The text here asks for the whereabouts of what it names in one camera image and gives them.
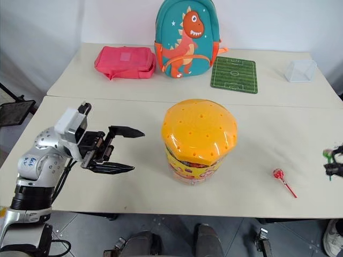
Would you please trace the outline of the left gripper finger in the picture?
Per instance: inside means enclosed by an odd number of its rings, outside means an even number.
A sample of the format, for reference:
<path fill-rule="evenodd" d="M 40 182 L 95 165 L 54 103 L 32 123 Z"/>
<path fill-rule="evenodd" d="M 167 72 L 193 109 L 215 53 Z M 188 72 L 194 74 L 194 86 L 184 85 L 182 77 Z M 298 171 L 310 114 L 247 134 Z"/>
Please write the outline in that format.
<path fill-rule="evenodd" d="M 96 163 L 96 162 L 92 161 L 87 166 L 87 169 L 91 170 L 94 173 L 116 175 L 116 174 L 126 173 L 129 171 L 132 171 L 135 168 L 133 166 L 129 166 L 126 164 L 120 164 L 120 163 L 113 163 L 113 162 Z"/>
<path fill-rule="evenodd" d="M 144 137 L 145 134 L 135 128 L 128 126 L 109 126 L 109 132 L 105 138 L 105 142 L 111 142 L 117 135 L 123 136 L 125 138 L 138 138 Z"/>

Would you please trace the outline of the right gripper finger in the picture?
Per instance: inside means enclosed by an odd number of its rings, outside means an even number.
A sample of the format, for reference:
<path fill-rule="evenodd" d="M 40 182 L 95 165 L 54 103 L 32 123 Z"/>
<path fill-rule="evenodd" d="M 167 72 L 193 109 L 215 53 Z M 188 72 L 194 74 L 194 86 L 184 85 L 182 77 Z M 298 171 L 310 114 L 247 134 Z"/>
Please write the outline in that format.
<path fill-rule="evenodd" d="M 343 154 L 343 145 L 340 145 L 331 151 L 332 160 L 336 161 L 336 156 L 342 155 L 342 154 Z"/>
<path fill-rule="evenodd" d="M 343 177 L 343 165 L 341 163 L 328 163 L 324 165 L 324 168 L 329 177 L 334 175 Z"/>

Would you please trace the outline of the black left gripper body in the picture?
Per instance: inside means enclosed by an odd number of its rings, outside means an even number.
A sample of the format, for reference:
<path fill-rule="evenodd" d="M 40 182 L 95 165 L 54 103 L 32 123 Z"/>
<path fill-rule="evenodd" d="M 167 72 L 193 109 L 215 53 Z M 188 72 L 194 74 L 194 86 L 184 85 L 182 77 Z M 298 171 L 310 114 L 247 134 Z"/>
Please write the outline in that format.
<path fill-rule="evenodd" d="M 109 162 L 114 146 L 111 145 L 114 133 L 109 131 L 87 131 L 78 144 L 83 169 L 109 169 L 113 166 Z"/>

